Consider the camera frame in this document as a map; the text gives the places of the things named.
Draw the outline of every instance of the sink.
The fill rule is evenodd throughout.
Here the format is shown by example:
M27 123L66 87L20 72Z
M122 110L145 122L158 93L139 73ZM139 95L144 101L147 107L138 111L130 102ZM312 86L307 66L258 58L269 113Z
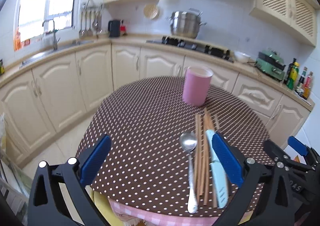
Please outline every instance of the sink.
M61 45L59 46L58 45L58 50L53 50L53 49L50 49L50 50L47 50L47 51L43 51L41 53L37 53L35 54L34 56L31 56L30 58L28 59L25 59L22 63L21 63L21 66L20 68L28 65L28 64L31 64L31 63L34 63L36 61L39 61L41 60L42 58L45 58L47 57L48 55L51 55L53 53L57 53L57 52L60 52L62 50L65 50L65 49L68 49L68 48L71 48L71 47L74 47L74 46L79 46L79 45L83 45L83 44L88 44L88 43L93 43L94 41L76 41L74 40L72 43L70 44L65 44L65 45Z

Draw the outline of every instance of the round table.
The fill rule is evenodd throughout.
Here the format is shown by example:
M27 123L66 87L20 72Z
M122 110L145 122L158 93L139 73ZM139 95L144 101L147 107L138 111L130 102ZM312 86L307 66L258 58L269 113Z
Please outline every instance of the round table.
M197 213L187 211L188 158L178 139L184 131L195 130L195 114L203 115L204 107L212 117L218 115L230 145L259 163L273 164L262 149L268 132L250 107L212 85L203 106L190 106L182 101L183 85L184 78L178 77L143 79L122 86L102 102L77 150L78 156L103 134L112 139L111 151L91 185L93 190L156 214L221 215L224 210L213 208L211 198L207 206L200 201ZM255 208L261 189L257 185L248 211ZM236 190L232 185L229 201Z

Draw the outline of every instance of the black kettle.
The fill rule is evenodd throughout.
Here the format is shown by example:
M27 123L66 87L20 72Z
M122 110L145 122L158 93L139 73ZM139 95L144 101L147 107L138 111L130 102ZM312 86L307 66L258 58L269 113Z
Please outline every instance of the black kettle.
M108 23L109 37L119 37L120 36L120 20L110 20Z

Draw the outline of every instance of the stainless steel pot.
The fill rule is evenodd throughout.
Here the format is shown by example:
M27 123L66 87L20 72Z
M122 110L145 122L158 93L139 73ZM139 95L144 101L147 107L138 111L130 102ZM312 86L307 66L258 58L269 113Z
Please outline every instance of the stainless steel pot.
M196 38L199 33L200 26L206 24L201 22L201 14L202 13L195 14L187 11L172 12L170 18L171 34L188 38Z

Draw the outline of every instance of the screw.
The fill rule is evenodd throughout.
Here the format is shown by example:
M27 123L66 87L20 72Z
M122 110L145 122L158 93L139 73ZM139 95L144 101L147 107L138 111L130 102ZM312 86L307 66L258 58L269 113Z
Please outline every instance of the screw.
M75 157L72 157L68 160L69 165L74 165L77 162L77 159Z
M247 158L247 163L248 164L253 165L255 162L256 162L256 160L254 160L254 158L252 158L252 157L248 157Z
M46 165L47 165L47 162L46 162L46 161L41 161L41 162L39 163L39 167L41 167L41 168L44 168Z
M283 168L283 167L284 167L284 164L283 164L282 162L278 162L278 163L277 163L277 167Z

